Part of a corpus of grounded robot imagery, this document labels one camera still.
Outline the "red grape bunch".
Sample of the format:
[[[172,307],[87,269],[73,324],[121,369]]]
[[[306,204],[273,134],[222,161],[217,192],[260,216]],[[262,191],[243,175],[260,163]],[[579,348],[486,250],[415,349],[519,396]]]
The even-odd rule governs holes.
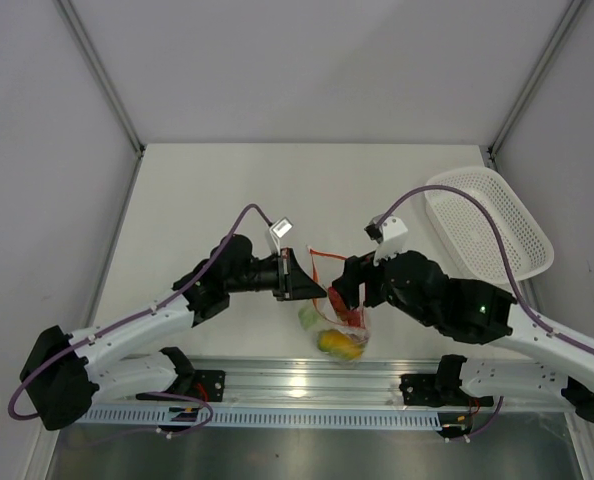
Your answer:
[[[341,295],[333,288],[328,288],[328,299],[337,318],[345,325],[353,328],[364,328],[364,313],[361,308],[348,308]]]

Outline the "white cauliflower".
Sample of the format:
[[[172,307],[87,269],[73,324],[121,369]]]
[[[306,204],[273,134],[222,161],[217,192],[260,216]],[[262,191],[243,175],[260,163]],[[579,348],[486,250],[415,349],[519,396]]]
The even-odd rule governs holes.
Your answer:
[[[304,331],[314,331],[321,326],[322,317],[318,310],[310,303],[298,311],[298,319]]]

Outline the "clear orange zip bag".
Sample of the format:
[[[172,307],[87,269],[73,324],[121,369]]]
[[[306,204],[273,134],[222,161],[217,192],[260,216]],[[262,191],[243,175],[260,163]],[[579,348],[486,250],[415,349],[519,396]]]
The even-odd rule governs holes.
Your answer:
[[[346,307],[332,288],[332,274],[340,271],[345,256],[307,246],[311,278],[327,293],[325,298],[306,301],[298,311],[299,323],[314,348],[343,364],[359,362],[368,346],[371,329],[364,307]]]

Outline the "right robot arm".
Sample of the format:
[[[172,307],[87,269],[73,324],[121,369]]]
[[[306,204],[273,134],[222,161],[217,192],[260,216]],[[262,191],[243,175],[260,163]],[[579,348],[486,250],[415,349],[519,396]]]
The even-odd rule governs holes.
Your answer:
[[[531,363],[500,365],[450,354],[433,374],[407,374],[405,404],[465,406],[495,398],[556,402],[594,424],[594,340],[540,319],[509,292],[481,280],[451,278],[424,255],[409,251],[376,261],[353,256],[332,283],[343,305],[387,304],[458,343],[520,353]]]

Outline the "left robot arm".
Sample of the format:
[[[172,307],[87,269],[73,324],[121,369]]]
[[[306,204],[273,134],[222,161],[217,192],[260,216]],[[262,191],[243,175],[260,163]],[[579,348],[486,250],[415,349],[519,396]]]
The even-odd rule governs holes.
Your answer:
[[[279,302],[326,295],[291,248],[257,258],[251,240],[234,234],[143,310],[70,333],[59,326],[45,329],[20,372],[21,388],[35,409],[29,417],[57,431],[99,402],[136,395],[186,398],[195,373],[179,348],[165,347],[141,359],[132,353],[214,318],[229,307],[233,294],[257,292],[269,292]]]

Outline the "yellow green mango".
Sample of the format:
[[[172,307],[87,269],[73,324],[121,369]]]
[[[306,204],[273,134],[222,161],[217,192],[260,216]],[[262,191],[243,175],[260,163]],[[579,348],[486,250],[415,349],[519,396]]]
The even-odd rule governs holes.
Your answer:
[[[360,359],[364,352],[360,343],[337,330],[321,331],[316,345],[321,352],[346,362]]]

